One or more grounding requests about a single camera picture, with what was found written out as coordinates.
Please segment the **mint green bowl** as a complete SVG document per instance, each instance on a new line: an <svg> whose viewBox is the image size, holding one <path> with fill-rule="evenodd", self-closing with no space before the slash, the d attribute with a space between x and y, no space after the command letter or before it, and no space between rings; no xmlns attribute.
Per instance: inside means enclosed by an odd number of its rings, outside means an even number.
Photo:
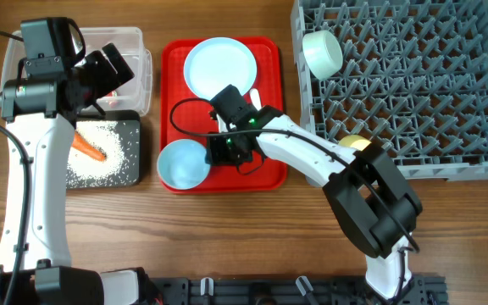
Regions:
<svg viewBox="0 0 488 305"><path fill-rule="evenodd" d="M302 39L302 50L309 70L319 80L330 78L342 68L340 43L328 30L306 34Z"/></svg>

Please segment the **light blue bowl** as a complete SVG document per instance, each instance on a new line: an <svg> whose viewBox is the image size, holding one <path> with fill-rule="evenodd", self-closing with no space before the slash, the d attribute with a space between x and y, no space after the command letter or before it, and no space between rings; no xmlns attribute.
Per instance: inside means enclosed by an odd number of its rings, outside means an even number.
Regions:
<svg viewBox="0 0 488 305"><path fill-rule="evenodd" d="M161 181L176 190L189 190L202 184L211 169L207 150L198 141L172 141L158 155L157 172Z"/></svg>

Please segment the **yellow plastic cup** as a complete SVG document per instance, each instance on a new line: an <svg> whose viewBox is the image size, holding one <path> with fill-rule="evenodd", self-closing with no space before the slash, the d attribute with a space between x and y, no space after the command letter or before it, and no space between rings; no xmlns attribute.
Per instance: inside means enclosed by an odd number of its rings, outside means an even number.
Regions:
<svg viewBox="0 0 488 305"><path fill-rule="evenodd" d="M371 144L371 141L359 135L349 135L339 140L338 144L342 147L349 147L358 151L363 151Z"/></svg>

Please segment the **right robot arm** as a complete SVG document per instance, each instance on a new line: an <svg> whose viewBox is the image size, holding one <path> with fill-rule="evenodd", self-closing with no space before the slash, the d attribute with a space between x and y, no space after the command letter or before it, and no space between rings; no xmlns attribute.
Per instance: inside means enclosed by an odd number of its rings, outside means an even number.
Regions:
<svg viewBox="0 0 488 305"><path fill-rule="evenodd" d="M380 146L335 144L294 123L277 108L255 108L233 85L209 101L225 132L208 136L212 164L240 165L252 153L305 174L319 185L347 239L366 257L365 280L383 301L402 299L412 273L411 233L423 208L401 171Z"/></svg>

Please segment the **orange carrot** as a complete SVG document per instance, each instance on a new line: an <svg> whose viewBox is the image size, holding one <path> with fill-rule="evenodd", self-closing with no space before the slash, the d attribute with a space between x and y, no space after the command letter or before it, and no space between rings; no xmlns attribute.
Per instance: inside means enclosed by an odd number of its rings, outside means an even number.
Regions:
<svg viewBox="0 0 488 305"><path fill-rule="evenodd" d="M78 132L75 132L74 134L72 147L99 162L104 162L106 160L105 155L94 146L92 146L90 143L88 143Z"/></svg>

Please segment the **red snack wrapper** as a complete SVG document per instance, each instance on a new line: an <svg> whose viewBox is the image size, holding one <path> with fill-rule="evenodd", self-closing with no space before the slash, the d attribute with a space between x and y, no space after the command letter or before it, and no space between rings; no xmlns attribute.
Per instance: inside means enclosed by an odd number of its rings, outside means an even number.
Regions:
<svg viewBox="0 0 488 305"><path fill-rule="evenodd" d="M116 108L119 105L118 93L116 91L110 92L106 98L107 104L110 108Z"/></svg>

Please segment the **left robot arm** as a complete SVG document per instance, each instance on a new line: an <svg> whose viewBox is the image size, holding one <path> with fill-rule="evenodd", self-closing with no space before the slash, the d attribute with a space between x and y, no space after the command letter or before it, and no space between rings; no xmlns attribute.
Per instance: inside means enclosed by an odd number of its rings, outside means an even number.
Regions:
<svg viewBox="0 0 488 305"><path fill-rule="evenodd" d="M113 44L88 53L66 17L22 22L25 56L0 93L8 194L0 241L0 304L159 304L142 268L77 269L65 229L66 173L76 120L133 72Z"/></svg>

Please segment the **white plastic spoon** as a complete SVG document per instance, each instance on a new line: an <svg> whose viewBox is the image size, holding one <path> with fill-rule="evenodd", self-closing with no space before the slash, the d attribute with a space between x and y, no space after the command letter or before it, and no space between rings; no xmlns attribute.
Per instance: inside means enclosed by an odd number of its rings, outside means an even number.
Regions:
<svg viewBox="0 0 488 305"><path fill-rule="evenodd" d="M262 103L261 103L261 98L260 98L258 89L252 88L249 91L249 96L250 96L253 107L255 107L255 109L257 109L257 110L260 110L262 108Z"/></svg>

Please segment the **light blue plate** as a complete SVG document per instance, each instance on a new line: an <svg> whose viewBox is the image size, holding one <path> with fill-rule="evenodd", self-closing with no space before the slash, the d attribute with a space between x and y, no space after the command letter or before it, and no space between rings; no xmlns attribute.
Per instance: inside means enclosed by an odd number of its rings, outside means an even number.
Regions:
<svg viewBox="0 0 488 305"><path fill-rule="evenodd" d="M200 98L210 100L228 85L245 95L254 86L258 64L242 42L215 37L199 42L188 53L183 75L187 87Z"/></svg>

